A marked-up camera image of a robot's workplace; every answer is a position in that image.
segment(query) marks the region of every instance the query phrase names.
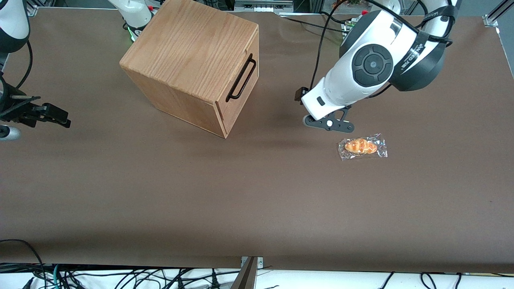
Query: black circular button panel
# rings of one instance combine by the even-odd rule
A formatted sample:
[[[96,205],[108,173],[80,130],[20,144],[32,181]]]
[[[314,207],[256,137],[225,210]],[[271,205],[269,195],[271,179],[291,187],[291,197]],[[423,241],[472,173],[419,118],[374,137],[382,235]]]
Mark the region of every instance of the black circular button panel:
[[[389,51],[381,45],[365,45],[355,53],[352,71],[355,81],[360,85],[375,86],[391,76],[393,58]]]

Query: black metal handle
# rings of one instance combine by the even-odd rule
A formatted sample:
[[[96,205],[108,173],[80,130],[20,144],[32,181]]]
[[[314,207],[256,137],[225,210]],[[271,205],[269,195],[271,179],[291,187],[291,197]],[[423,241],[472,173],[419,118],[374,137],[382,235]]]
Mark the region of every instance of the black metal handle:
[[[243,66],[243,69],[241,69],[241,72],[237,76],[237,78],[236,78],[236,80],[234,82],[234,85],[232,86],[232,89],[229,91],[229,93],[227,95],[226,102],[228,102],[230,99],[238,99],[241,96],[241,93],[243,92],[243,90],[245,89],[245,86],[248,83],[248,80],[250,80],[250,77],[252,76],[252,73],[255,70],[255,67],[257,66],[257,61],[255,61],[255,59],[253,59],[252,56],[253,56],[253,53],[250,53],[250,56],[248,57],[248,60],[246,60],[246,63]],[[248,67],[248,64],[250,64],[250,62],[253,63],[253,66],[252,66],[252,69],[250,70],[250,73],[246,77],[246,80],[243,83],[243,86],[241,86],[241,89],[239,90],[239,93],[236,94],[236,95],[233,95],[235,88],[237,87],[237,85],[241,81],[241,77],[243,77],[243,74],[245,73],[246,68]]]

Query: wooden box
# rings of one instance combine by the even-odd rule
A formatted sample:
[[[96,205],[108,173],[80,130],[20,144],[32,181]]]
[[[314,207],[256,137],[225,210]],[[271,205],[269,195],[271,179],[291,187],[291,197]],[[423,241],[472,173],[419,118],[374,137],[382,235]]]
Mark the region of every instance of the wooden box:
[[[167,0],[120,65],[156,108],[226,138],[259,77],[259,26]]]

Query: bread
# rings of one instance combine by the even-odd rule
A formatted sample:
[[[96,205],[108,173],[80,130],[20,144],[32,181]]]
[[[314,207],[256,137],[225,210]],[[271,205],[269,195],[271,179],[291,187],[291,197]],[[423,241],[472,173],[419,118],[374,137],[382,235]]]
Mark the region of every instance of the bread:
[[[376,144],[371,143],[363,138],[358,138],[347,142],[344,148],[355,154],[373,154],[377,151],[378,147]]]

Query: plastic bag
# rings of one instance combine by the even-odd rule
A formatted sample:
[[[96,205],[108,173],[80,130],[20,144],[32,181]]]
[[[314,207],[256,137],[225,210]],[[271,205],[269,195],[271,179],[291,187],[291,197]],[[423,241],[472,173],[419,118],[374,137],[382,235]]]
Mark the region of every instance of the plastic bag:
[[[382,134],[344,139],[339,142],[338,150],[342,160],[387,157],[386,141]]]

